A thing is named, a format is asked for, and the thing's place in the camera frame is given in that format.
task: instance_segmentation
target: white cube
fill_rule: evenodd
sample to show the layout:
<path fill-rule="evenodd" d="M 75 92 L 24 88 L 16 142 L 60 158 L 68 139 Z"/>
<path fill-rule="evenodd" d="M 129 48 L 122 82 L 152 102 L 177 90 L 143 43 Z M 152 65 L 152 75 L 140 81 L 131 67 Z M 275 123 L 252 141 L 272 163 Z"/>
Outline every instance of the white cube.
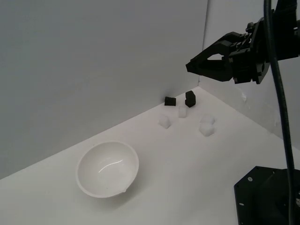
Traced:
<path fill-rule="evenodd" d="M 178 108 L 178 117 L 179 118 L 186 118 L 187 116 L 187 108 L 184 106 L 179 106 Z"/>
<path fill-rule="evenodd" d="M 209 123 L 214 124 L 215 123 L 215 117 L 211 114 L 204 114 L 200 120 L 201 123 Z"/>
<path fill-rule="evenodd" d="M 158 124 L 166 129 L 168 129 L 169 126 L 171 125 L 171 122 L 170 122 L 170 119 L 166 115 L 161 114 L 158 119 Z"/>
<path fill-rule="evenodd" d="M 214 126 L 210 123 L 200 123 L 199 131 L 206 137 L 215 132 Z"/>

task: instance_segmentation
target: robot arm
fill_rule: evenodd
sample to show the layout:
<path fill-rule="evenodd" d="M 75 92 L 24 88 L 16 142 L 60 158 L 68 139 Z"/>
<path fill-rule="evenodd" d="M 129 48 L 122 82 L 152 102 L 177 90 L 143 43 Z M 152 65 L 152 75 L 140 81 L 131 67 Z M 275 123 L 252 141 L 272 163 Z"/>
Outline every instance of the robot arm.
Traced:
<path fill-rule="evenodd" d="M 278 60 L 299 56 L 300 20 L 296 19 L 296 0 L 279 0 L 273 11 L 273 27 Z M 225 34 L 203 50 L 186 65 L 187 71 L 218 81 L 235 83 L 255 81 L 260 84 L 269 69 L 265 42 L 264 18 L 250 22 L 246 33 Z M 223 55 L 221 60 L 209 60 L 212 55 Z"/>

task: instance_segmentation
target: black cable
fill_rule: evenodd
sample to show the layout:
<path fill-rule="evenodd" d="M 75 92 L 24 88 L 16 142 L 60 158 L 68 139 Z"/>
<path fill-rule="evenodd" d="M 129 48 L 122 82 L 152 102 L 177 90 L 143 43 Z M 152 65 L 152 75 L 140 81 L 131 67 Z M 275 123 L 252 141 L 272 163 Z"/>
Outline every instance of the black cable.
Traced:
<path fill-rule="evenodd" d="M 282 135 L 283 141 L 285 145 L 285 157 L 287 164 L 287 178 L 289 184 L 289 225 L 295 224 L 295 187 L 294 187 L 294 160 L 293 160 L 293 152 L 292 152 L 292 143 L 290 136 L 290 128 L 289 128 L 289 119 L 287 114 L 287 107 L 285 101 L 285 92 L 282 85 L 281 75 L 279 71 L 278 60 L 276 56 L 275 49 L 275 40 L 273 33 L 273 18 L 272 18 L 272 10 L 271 10 L 271 0 L 264 0 L 264 30 L 265 30 L 265 39 L 266 45 L 268 48 L 269 61 L 271 64 L 273 79 L 275 83 L 279 110 L 280 110 L 280 118 L 281 118 L 281 126 L 282 126 Z"/>

